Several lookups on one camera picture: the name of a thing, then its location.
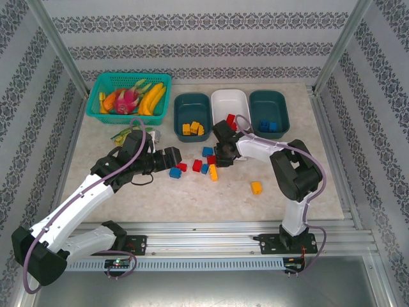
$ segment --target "marble tabletop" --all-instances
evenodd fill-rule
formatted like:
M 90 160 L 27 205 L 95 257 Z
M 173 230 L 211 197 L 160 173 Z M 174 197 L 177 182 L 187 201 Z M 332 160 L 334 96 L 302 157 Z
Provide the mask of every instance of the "marble tabletop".
M 137 187 L 124 185 L 112 198 L 102 203 L 86 219 L 87 222 L 196 222 L 196 221 L 268 221 L 284 217 L 286 198 L 280 192 L 271 165 L 255 159 L 236 161 L 228 168 L 218 168 L 218 182 L 210 175 L 192 171 L 195 159 L 201 157 L 204 146 L 214 146 L 213 134 L 202 143 L 182 143 L 173 132 L 173 101 L 181 93 L 201 92 L 209 97 L 223 88 L 243 90 L 247 98 L 254 90 L 276 90 L 287 102 L 291 128 L 281 141 L 301 139 L 311 154 L 325 168 L 328 186 L 311 203 L 309 219 L 343 219 L 343 211 L 322 145 L 314 113 L 303 83 L 290 84 L 202 84 L 174 85 L 171 102 L 162 125 L 152 126 L 160 131 L 158 149 L 175 146 L 180 149 L 188 171 L 180 179 L 169 177 L 169 171 L 154 173 L 152 184 Z M 68 172 L 62 200 L 71 195 L 89 174 L 96 160 L 114 148 L 112 136 L 126 125 L 106 125 L 96 118 L 84 116 Z M 149 177 L 136 176 L 134 182 Z M 253 195 L 250 183 L 260 181 L 263 192 Z

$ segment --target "white robotic arm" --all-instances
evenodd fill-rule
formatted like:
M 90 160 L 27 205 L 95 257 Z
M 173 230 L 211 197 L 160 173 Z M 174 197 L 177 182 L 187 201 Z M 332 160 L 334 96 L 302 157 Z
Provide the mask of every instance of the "white robotic arm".
M 144 144 L 142 141 L 143 132 L 133 130 L 122 147 L 115 148 L 106 157 L 97 160 L 91 168 L 91 174 L 54 212 L 28 230 L 18 227 L 13 232 L 16 261 L 24 265 L 29 248 L 33 248 L 27 270 L 41 285 L 49 285 L 59 278 L 69 263 L 99 251 L 124 248 L 126 231 L 112 221 L 102 223 L 88 233 L 70 236 L 99 204 L 113 196 L 124 184 L 131 182 L 134 175 L 150 175 L 181 162 L 179 149 L 169 147 L 155 150 L 149 134 Z M 129 164 L 139 150 L 137 159 Z M 126 169 L 115 176 L 108 176 L 123 169 L 126 164 L 129 165 Z M 99 181 L 99 184 L 83 193 L 84 189 Z
M 300 140 L 271 143 L 252 133 L 236 133 L 226 121 L 214 125 L 213 131 L 219 141 L 215 147 L 218 167 L 232 165 L 237 157 L 252 157 L 272 164 L 280 190 L 287 197 L 280 240 L 290 250 L 307 235 L 304 209 L 323 178 L 319 167 L 300 155 L 299 152 L 309 154 L 307 147 Z
M 280 241 L 291 250 L 291 246 L 300 242 L 308 232 L 303 222 L 306 196 L 317 189 L 322 179 L 321 172 L 310 160 L 303 159 L 291 150 L 253 139 L 251 134 L 249 136 L 236 134 L 226 121 L 217 123 L 213 131 L 219 140 L 215 147 L 218 167 L 230 166 L 239 157 L 253 157 L 272 163 L 280 190 L 288 198 L 286 213 L 280 227 Z M 133 130 L 122 147 L 115 148 L 108 156 L 99 159 L 92 167 L 91 174 L 86 177 L 80 187 L 49 216 L 30 227 L 29 230 L 19 227 L 14 231 L 13 249 L 16 261 L 21 265 L 35 239 L 40 238 L 31 254 L 28 272 L 41 285 L 49 285 L 55 281 L 64 272 L 68 263 L 113 247 L 121 250 L 126 232 L 112 221 L 105 222 L 88 233 L 76 237 L 70 237 L 70 235 L 99 204 L 114 195 L 124 184 L 131 182 L 134 175 L 149 175 L 152 172 L 175 167 L 181 162 L 179 149 L 170 147 L 164 151 L 155 151 L 151 137 L 147 137 L 143 144 L 142 154 L 127 169 L 116 176 L 108 176 L 122 168 L 135 155 L 142 146 L 141 134 L 140 130 Z M 299 140 L 288 144 L 292 148 L 308 152 L 303 142 Z M 299 165 L 294 169 L 292 163 L 295 162 Z M 104 182 L 82 194 L 84 188 L 102 178 Z M 78 197 L 77 195 L 81 197 L 58 215 L 49 229 L 46 228 L 49 221 L 69 201 Z
M 283 147 L 269 145 L 249 136 L 242 136 L 236 145 L 241 156 L 252 157 L 266 163 L 271 163 L 270 157 L 275 152 L 283 150 Z M 307 228 L 302 221 L 306 199 L 304 198 L 301 202 L 298 202 L 287 198 L 286 213 L 282 220 L 282 227 L 293 237 L 300 235 Z

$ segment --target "toy block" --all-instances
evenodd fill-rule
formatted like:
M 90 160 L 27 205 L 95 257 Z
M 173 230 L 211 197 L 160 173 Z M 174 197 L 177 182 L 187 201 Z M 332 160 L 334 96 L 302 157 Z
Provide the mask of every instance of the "toy block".
M 205 128 L 203 128 L 202 125 L 199 125 L 199 130 L 197 132 L 197 135 L 202 136 L 203 134 L 205 134 Z
M 215 155 L 209 155 L 207 157 L 207 164 L 216 164 L 216 156 Z
M 187 171 L 187 164 L 185 163 L 179 163 L 178 165 L 176 165 L 176 168 L 180 169 L 181 171 L 185 172 Z
M 169 176 L 172 178 L 179 179 L 181 177 L 181 170 L 178 168 L 171 168 L 171 171 L 169 172 Z
M 192 122 L 190 124 L 190 133 L 197 134 L 200 124 L 198 122 Z
M 270 125 L 268 126 L 268 131 L 269 132 L 276 132 L 277 131 L 277 123 L 270 122 Z
M 204 164 L 204 165 L 202 165 L 202 168 L 200 169 L 200 172 L 202 174 L 207 174 L 208 170 L 209 170 L 209 164 Z
M 203 147 L 202 157 L 207 158 L 209 155 L 213 155 L 212 147 Z
M 268 132 L 268 126 L 270 125 L 270 123 L 268 122 L 268 120 L 260 120 L 260 126 L 258 128 L 258 130 L 260 132 Z
M 228 118 L 227 118 L 226 121 L 227 121 L 227 123 L 229 124 L 230 127 L 231 127 L 231 124 L 235 122 L 235 118 L 236 118 L 236 115 L 233 115 L 233 114 L 228 115 Z
M 193 171 L 196 171 L 196 172 L 199 173 L 199 172 L 200 172 L 200 169 L 202 168 L 202 164 L 203 164 L 202 161 L 200 161 L 200 160 L 195 160 L 194 163 L 193 163 L 193 167 L 192 167 Z
M 214 164 L 209 165 L 209 171 L 210 171 L 210 178 L 212 179 L 212 181 L 218 181 L 216 165 Z
M 261 182 L 260 181 L 252 182 L 251 191 L 253 192 L 254 195 L 261 194 L 262 191 Z
M 190 135 L 190 124 L 189 123 L 184 123 L 182 125 L 182 131 L 184 136 L 189 136 Z

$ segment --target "plastic basket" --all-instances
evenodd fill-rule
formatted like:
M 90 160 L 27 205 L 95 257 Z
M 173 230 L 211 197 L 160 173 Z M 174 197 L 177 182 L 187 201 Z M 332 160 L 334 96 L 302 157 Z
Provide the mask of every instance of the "plastic basket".
M 119 88 L 131 88 L 141 79 L 146 79 L 141 87 L 148 83 L 157 84 L 160 82 L 163 82 L 164 86 L 166 86 L 166 93 L 157 104 L 153 116 L 138 115 L 146 125 L 160 125 L 163 117 L 166 115 L 171 96 L 172 78 L 167 74 L 138 74 L 124 72 L 105 72 L 100 74 L 96 79 L 95 85 L 88 99 L 86 109 L 87 115 L 97 118 L 102 123 L 129 124 L 130 120 L 135 117 L 135 115 L 100 114 L 99 93 L 104 92 L 108 95 Z

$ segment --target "yellow block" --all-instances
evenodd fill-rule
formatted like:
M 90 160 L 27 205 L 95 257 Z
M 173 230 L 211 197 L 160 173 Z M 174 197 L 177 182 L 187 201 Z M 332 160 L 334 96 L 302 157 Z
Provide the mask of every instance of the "yellow block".
M 261 194 L 262 191 L 261 182 L 260 181 L 252 182 L 251 191 L 253 192 L 254 195 Z
M 198 122 L 192 122 L 192 124 L 190 125 L 190 132 L 197 134 L 197 131 L 199 130 L 199 123 Z
M 184 123 L 182 125 L 182 131 L 184 136 L 189 136 L 190 135 L 190 124 L 189 123 Z
M 210 171 L 210 178 L 212 179 L 212 181 L 218 181 L 216 165 L 214 164 L 209 165 L 209 171 Z
M 203 134 L 205 134 L 205 128 L 203 128 L 202 125 L 199 125 L 199 131 L 197 132 L 197 135 L 202 136 Z

